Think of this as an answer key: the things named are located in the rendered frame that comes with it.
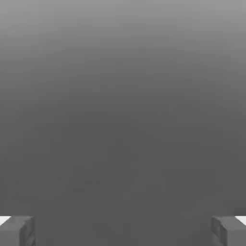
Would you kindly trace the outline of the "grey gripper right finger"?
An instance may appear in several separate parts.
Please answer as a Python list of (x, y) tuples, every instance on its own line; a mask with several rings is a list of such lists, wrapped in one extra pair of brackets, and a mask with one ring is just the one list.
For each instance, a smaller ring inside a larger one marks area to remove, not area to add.
[(246, 246), (246, 216), (211, 217), (213, 246)]

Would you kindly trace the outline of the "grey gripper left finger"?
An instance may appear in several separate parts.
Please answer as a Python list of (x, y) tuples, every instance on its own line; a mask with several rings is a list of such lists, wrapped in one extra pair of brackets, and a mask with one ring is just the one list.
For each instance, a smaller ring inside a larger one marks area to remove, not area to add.
[(0, 246), (36, 246), (34, 216), (0, 216)]

